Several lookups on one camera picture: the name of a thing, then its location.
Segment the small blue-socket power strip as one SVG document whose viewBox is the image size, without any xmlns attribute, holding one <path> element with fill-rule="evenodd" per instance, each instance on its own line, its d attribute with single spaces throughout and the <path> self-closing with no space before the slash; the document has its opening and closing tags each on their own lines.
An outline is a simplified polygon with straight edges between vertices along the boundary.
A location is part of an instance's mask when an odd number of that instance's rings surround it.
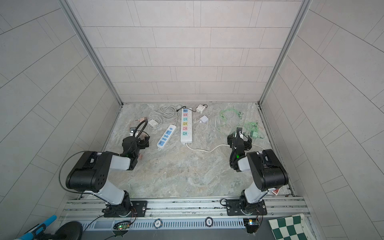
<svg viewBox="0 0 384 240">
<path fill-rule="evenodd" d="M 177 127 L 175 125 L 169 125 L 169 127 L 157 143 L 158 150 L 162 150 L 167 145 L 176 129 Z"/>
</svg>

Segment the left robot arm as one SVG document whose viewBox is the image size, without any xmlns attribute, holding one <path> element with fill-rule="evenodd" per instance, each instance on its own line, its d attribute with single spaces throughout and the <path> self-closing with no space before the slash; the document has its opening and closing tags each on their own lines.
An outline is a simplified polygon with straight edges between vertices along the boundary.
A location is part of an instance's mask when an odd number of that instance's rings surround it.
<svg viewBox="0 0 384 240">
<path fill-rule="evenodd" d="M 106 203 L 105 218 L 144 217 L 147 201 L 131 201 L 129 193 L 108 180 L 113 171 L 132 171 L 138 163 L 140 150 L 149 147 L 150 136 L 133 134 L 123 139 L 123 153 L 83 151 L 66 178 L 66 188 L 94 195 Z"/>
</svg>

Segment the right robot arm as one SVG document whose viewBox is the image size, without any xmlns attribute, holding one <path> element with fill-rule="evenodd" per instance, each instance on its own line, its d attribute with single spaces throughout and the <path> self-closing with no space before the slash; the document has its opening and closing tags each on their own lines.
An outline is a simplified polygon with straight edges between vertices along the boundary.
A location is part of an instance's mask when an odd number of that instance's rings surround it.
<svg viewBox="0 0 384 240">
<path fill-rule="evenodd" d="M 237 128 L 228 135 L 232 148 L 230 167 L 236 172 L 252 173 L 252 184 L 241 192 L 236 200 L 225 199 L 224 207 L 229 216 L 265 216 L 266 205 L 263 198 L 270 192 L 289 183 L 288 174 L 271 149 L 252 152 L 252 140 Z"/>
</svg>

